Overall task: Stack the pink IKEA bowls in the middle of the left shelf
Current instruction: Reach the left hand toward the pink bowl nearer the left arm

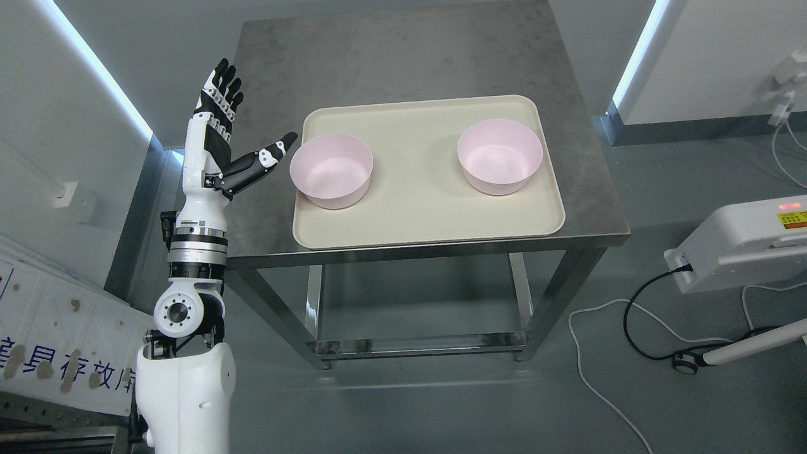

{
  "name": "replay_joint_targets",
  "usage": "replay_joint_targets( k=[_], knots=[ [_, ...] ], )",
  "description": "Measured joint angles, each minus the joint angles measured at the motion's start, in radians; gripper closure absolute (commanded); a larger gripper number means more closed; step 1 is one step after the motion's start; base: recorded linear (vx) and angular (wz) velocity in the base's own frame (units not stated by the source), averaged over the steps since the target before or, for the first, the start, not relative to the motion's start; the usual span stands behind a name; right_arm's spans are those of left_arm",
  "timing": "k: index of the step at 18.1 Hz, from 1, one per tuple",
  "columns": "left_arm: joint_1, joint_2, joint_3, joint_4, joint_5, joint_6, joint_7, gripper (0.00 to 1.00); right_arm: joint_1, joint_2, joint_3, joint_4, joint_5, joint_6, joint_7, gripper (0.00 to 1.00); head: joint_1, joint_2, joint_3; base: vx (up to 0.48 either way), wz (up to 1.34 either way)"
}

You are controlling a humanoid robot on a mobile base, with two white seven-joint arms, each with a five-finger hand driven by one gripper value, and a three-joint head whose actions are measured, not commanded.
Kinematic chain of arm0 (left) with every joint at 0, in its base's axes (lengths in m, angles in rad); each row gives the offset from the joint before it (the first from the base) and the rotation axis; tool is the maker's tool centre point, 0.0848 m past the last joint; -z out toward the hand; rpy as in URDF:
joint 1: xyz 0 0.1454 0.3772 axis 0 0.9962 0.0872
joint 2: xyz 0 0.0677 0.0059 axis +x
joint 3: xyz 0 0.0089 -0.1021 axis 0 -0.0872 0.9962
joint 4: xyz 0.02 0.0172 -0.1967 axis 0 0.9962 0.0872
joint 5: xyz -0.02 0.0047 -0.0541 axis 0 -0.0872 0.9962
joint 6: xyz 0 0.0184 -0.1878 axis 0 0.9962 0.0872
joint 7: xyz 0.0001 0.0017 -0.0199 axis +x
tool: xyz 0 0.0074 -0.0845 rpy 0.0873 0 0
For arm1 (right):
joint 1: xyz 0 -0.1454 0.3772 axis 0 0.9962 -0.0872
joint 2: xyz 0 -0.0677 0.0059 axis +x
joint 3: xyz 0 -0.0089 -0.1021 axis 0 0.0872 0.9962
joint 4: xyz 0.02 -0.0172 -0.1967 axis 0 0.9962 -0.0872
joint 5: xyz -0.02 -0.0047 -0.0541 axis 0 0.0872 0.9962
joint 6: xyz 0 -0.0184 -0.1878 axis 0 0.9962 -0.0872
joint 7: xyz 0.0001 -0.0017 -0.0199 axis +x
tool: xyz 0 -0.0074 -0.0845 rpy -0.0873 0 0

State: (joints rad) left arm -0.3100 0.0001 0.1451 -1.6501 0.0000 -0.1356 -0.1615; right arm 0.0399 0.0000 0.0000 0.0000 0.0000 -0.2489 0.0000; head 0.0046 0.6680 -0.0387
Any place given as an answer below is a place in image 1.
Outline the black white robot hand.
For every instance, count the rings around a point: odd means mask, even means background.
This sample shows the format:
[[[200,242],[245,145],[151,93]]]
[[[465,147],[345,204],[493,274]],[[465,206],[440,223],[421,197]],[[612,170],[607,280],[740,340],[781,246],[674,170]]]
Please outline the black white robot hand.
[[[279,141],[233,159],[233,124],[244,101],[240,87],[236,66],[226,58],[205,80],[185,135],[184,189],[200,189],[230,201],[273,172],[299,137],[288,132]]]

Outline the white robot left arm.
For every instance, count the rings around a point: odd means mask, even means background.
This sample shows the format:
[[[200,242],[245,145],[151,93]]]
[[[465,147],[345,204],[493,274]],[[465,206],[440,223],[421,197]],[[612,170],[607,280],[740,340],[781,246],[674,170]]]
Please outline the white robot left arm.
[[[160,215],[169,286],[153,308],[155,329],[136,353],[134,399],[144,441],[156,453],[228,453],[233,351],[224,341],[222,291],[230,201],[229,130],[212,113],[191,115],[179,211]]]

